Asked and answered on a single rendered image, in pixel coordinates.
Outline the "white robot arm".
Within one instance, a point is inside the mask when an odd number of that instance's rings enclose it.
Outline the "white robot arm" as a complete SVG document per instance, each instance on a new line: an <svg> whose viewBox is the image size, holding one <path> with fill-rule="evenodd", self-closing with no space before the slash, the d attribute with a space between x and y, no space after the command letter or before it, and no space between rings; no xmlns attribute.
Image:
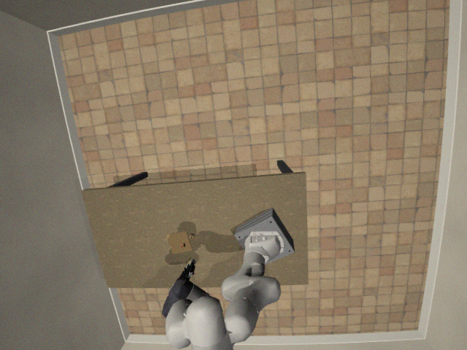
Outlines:
<svg viewBox="0 0 467 350"><path fill-rule="evenodd" d="M222 283L223 297L230 301L225 319L220 301L191 281L180 279L169 288L162 314L172 347L234 350L235 343L251 336L260 311L279 300L279 282L264 273L266 263L284 251L282 236L278 231L251 231L244 246L242 267Z"/></svg>

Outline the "tan square mat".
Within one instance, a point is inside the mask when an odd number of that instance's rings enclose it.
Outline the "tan square mat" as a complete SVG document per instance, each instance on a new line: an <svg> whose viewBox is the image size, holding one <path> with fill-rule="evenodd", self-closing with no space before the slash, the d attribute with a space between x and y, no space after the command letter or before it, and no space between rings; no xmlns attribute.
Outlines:
<svg viewBox="0 0 467 350"><path fill-rule="evenodd" d="M172 254L193 251L188 238L187 231L166 235ZM180 244L185 242L185 248L180 248Z"/></svg>

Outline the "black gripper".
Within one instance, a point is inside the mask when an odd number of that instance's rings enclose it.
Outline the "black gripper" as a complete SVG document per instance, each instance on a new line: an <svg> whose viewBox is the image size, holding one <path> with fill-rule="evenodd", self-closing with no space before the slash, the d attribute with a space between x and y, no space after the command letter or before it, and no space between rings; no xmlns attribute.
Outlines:
<svg viewBox="0 0 467 350"><path fill-rule="evenodd" d="M194 259L191 260L190 264L187 264L185 271L182 272L181 276L177 279L190 279L190 276L194 274L195 270L195 263L196 261Z"/></svg>

